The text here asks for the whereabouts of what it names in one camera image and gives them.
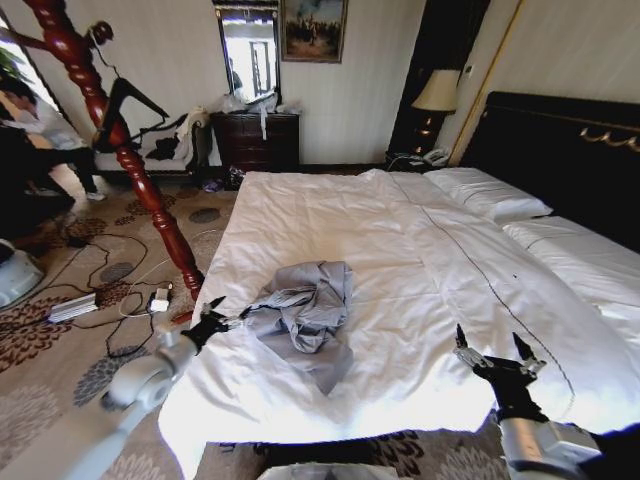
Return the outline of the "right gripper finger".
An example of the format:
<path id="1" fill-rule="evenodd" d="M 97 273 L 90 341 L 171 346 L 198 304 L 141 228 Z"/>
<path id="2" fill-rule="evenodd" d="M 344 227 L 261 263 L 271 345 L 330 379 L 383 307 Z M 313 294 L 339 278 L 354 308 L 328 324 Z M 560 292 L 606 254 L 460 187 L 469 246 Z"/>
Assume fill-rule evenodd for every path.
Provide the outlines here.
<path id="1" fill-rule="evenodd" d="M 484 366 L 484 356 L 468 345 L 460 324 L 456 325 L 454 353 L 463 363 L 471 368 Z"/>
<path id="2" fill-rule="evenodd" d="M 512 337 L 518 354 L 522 360 L 521 369 L 526 371 L 529 375 L 537 375 L 538 372 L 547 365 L 547 363 L 544 360 L 538 359 L 531 346 L 517 333 L 513 332 Z"/>

